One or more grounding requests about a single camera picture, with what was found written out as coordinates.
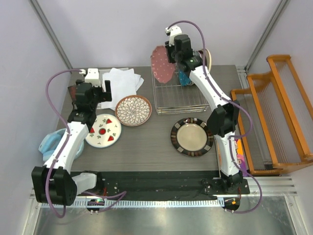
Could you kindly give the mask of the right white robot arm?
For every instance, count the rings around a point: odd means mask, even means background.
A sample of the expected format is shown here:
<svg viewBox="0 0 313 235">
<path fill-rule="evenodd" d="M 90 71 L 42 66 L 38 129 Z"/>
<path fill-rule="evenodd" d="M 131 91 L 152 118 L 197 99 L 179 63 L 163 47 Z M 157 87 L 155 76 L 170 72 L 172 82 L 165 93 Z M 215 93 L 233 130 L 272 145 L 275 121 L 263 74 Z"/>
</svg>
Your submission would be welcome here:
<svg viewBox="0 0 313 235">
<path fill-rule="evenodd" d="M 209 107 L 211 115 L 207 127 L 218 143 L 221 155 L 221 188 L 226 193 L 237 191 L 243 181 L 243 173 L 238 166 L 235 148 L 235 130 L 239 116 L 239 102 L 231 101 L 213 77 L 205 64 L 204 56 L 198 56 L 191 48 L 191 40 L 186 34 L 170 36 L 165 42 L 168 60 L 178 65 L 198 87 Z"/>
</svg>

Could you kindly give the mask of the pink polka dot plate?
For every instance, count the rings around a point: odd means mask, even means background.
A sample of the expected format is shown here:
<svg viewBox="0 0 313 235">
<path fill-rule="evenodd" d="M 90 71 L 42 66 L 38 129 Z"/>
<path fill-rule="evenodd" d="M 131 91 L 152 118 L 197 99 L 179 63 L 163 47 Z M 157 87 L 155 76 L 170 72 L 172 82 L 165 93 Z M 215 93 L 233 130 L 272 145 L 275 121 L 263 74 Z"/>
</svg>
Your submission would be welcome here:
<svg viewBox="0 0 313 235">
<path fill-rule="evenodd" d="M 157 46 L 151 55 L 152 73 L 159 83 L 166 84 L 175 72 L 175 65 L 168 61 L 167 50 L 165 46 Z"/>
</svg>

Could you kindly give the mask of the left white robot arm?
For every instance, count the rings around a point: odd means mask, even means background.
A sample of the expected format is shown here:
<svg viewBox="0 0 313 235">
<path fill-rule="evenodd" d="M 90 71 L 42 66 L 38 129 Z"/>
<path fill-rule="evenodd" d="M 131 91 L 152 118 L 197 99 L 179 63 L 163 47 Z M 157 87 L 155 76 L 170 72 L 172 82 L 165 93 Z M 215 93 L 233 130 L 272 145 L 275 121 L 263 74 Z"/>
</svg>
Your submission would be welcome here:
<svg viewBox="0 0 313 235">
<path fill-rule="evenodd" d="M 74 177 L 70 172 L 79 147 L 95 123 L 98 103 L 112 100 L 111 83 L 106 80 L 104 84 L 102 88 L 86 81 L 76 81 L 75 101 L 72 102 L 67 129 L 48 161 L 42 167 L 34 167 L 31 173 L 38 202 L 70 206 L 84 191 L 93 195 L 103 192 L 100 172 L 85 171 Z"/>
</svg>

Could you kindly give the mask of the black rimmed beige plate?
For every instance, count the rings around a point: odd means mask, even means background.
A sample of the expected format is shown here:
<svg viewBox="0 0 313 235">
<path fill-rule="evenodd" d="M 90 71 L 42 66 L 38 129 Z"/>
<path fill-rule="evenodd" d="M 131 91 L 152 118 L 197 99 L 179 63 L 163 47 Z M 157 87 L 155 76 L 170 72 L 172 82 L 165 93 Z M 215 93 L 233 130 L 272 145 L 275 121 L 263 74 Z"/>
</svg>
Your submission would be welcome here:
<svg viewBox="0 0 313 235">
<path fill-rule="evenodd" d="M 177 121 L 170 132 L 173 147 L 188 157 L 200 157 L 210 151 L 214 136 L 206 122 L 195 117 L 186 117 Z"/>
</svg>

